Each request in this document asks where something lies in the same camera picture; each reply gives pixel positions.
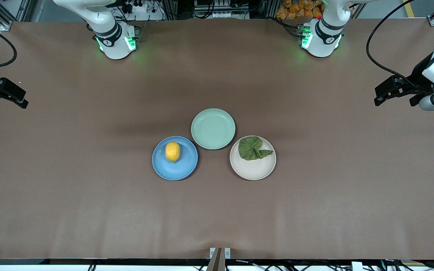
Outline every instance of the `plate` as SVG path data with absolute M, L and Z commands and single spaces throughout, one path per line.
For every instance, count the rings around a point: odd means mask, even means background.
M 198 113 L 192 122 L 192 137 L 205 149 L 222 149 L 235 135 L 234 119 L 224 110 L 206 109 Z
M 263 139 L 262 137 L 258 137 L 262 140 L 262 146 L 260 149 L 269 149 L 271 151 L 274 151 L 271 155 L 268 155 L 262 159 L 256 159 L 247 161 L 241 158 L 239 155 L 239 142 L 241 142 L 242 139 L 239 139 L 231 149 L 231 166 L 234 169 L 234 171 L 239 175 L 240 177 L 243 177 L 247 180 L 261 180 L 267 176 L 274 170 L 276 166 L 276 151 L 274 147 L 270 144 L 269 141 Z
M 165 157 L 165 147 L 172 141 L 180 145 L 180 157 L 174 163 Z M 152 165 L 160 177 L 169 181 L 178 181 L 186 178 L 195 170 L 198 160 L 199 155 L 195 145 L 185 137 L 175 136 L 167 137 L 155 147 Z

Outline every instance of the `tabletop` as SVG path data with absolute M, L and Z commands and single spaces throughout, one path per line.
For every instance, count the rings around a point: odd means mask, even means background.
M 84 23 L 14 23 L 0 77 L 29 106 L 0 100 L 0 258 L 434 259 L 434 112 L 374 106 L 390 76 L 365 54 L 377 22 L 351 20 L 327 58 L 269 20 L 149 22 L 118 61 Z M 409 74 L 433 48 L 426 19 L 398 19 L 370 50 Z M 192 140 L 206 108 L 232 115 L 235 139 L 163 180 L 153 149 Z M 276 150 L 260 181 L 229 163 L 247 135 Z

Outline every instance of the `lemon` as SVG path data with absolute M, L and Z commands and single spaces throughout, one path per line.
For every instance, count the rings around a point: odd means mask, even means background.
M 180 157 L 180 146 L 175 141 L 170 142 L 165 147 L 165 157 L 172 163 Z

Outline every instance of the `plate rim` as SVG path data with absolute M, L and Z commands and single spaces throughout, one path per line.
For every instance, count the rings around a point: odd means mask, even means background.
M 195 165 L 194 165 L 194 167 L 192 168 L 192 170 L 190 171 L 190 173 L 188 173 L 185 177 L 183 177 L 183 178 L 178 178 L 178 179 L 169 179 L 169 178 L 166 178 L 166 177 L 163 177 L 158 171 L 157 171 L 157 169 L 155 168 L 155 164 L 153 163 L 153 159 L 154 159 L 154 157 L 155 157 L 155 152 L 157 151 L 157 147 L 162 143 L 162 142 L 164 142 L 165 140 L 167 140 L 167 139 L 172 139 L 172 138 L 179 138 L 179 139 L 183 139 L 182 141 L 188 141 L 190 144 L 191 144 L 191 146 L 193 146 L 193 148 L 194 148 L 194 150 L 195 150 L 195 153 L 197 154 L 197 158 L 196 158 L 196 160 L 195 160 Z M 161 178 L 163 178 L 164 180 L 167 180 L 167 181 L 180 181 L 180 180 L 183 180 L 183 179 L 185 179 L 185 178 L 187 178 L 188 176 L 190 176 L 190 174 L 192 174 L 193 172 L 194 172 L 194 170 L 197 168 L 197 165 L 198 165 L 198 163 L 199 163 L 199 152 L 197 151 L 197 148 L 196 148 L 196 146 L 195 146 L 195 144 L 193 144 L 193 142 L 190 140 L 190 139 L 188 139 L 188 138 L 186 138 L 186 137 L 182 137 L 181 135 L 173 135 L 173 136 L 171 136 L 171 137 L 167 137 L 167 138 L 165 138 L 165 139 L 162 139 L 156 146 L 155 146 L 155 148 L 153 149 L 153 152 L 152 152 L 152 166 L 153 166 L 153 171 L 155 171 L 155 173 L 157 173 L 157 175 L 158 176 L 160 176 Z
M 253 178 L 247 178 L 247 177 L 244 177 L 244 176 L 240 175 L 240 174 L 237 172 L 237 170 L 236 170 L 235 167 L 234 167 L 234 164 L 232 163 L 232 150 L 234 149 L 234 146 L 236 146 L 236 144 L 238 144 L 242 139 L 244 139 L 244 138 L 246 138 L 246 137 L 259 137 L 261 140 L 265 140 L 265 141 L 267 141 L 267 143 L 269 143 L 269 145 L 271 146 L 272 151 L 274 151 L 275 160 L 274 160 L 274 164 L 272 165 L 272 170 L 271 170 L 267 175 L 265 175 L 265 176 L 262 177 L 262 178 L 259 178 L 259 179 L 253 179 Z M 267 177 L 268 177 L 268 176 L 269 176 L 269 175 L 274 171 L 274 169 L 275 169 L 275 167 L 276 167 L 276 164 L 277 164 L 277 155 L 276 155 L 276 150 L 275 150 L 274 146 L 272 145 L 272 143 L 271 143 L 270 141 L 268 141 L 267 139 L 265 139 L 264 137 L 260 137 L 260 136 L 258 136 L 258 135 L 257 135 L 257 136 L 256 136 L 256 135 L 246 135 L 245 137 L 241 137 L 240 139 L 238 139 L 238 140 L 234 143 L 234 145 L 232 145 L 231 151 L 229 152 L 229 162 L 231 163 L 232 170 L 234 170 L 234 172 L 235 172 L 237 175 L 239 175 L 241 178 L 244 178 L 244 179 L 249 180 L 249 181 L 258 181 L 258 180 L 263 180 L 263 179 L 267 178 Z
M 233 128 L 234 128 L 234 134 L 232 135 L 232 137 L 231 137 L 231 139 L 229 140 L 229 142 L 227 142 L 224 146 L 220 146 L 220 147 L 218 147 L 218 148 L 208 148 L 208 147 L 206 147 L 206 146 L 202 146 L 202 145 L 198 142 L 198 140 L 195 139 L 195 136 L 194 136 L 194 127 L 195 127 L 194 125 L 195 125 L 195 120 L 196 120 L 196 118 L 197 118 L 199 115 L 205 113 L 206 111 L 210 111 L 210 110 L 218 110 L 218 111 L 221 111 L 222 113 L 224 113 L 224 114 L 222 114 L 223 116 L 225 116 L 226 118 L 227 118 L 227 116 L 230 117 L 230 119 L 231 119 L 231 121 L 232 121 L 232 126 L 233 126 Z M 204 149 L 210 149 L 210 150 L 223 149 L 223 148 L 225 148 L 226 146 L 228 146 L 228 145 L 232 142 L 232 140 L 234 139 L 234 137 L 235 137 L 235 131 L 236 131 L 236 126 L 235 126 L 235 120 L 234 120 L 234 118 L 233 118 L 232 115 L 230 115 L 227 111 L 225 111 L 225 110 L 223 110 L 223 109 L 220 109 L 220 108 L 207 108 L 207 109 L 204 109 L 204 110 L 200 111 L 200 112 L 199 112 L 197 115 L 195 115 L 195 117 L 193 118 L 193 120 L 192 120 L 192 124 L 191 124 L 191 127 L 190 127 L 190 132 L 191 132 L 192 138 L 193 138 L 193 140 L 195 141 L 195 143 L 198 144 L 199 146 L 201 146 L 201 147 L 204 148 Z

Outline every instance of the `white plate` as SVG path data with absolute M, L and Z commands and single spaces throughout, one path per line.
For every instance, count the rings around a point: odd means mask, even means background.
M 247 161 L 241 158 L 239 155 L 239 142 L 242 139 L 239 139 L 231 149 L 231 166 L 234 171 L 244 179 L 256 181 L 263 179 L 274 170 L 276 166 L 276 151 L 274 147 L 270 144 L 269 141 L 263 139 L 262 137 L 258 137 L 262 140 L 262 146 L 260 149 L 269 149 L 274 151 L 271 155 L 268 155 L 262 159 L 256 159 Z

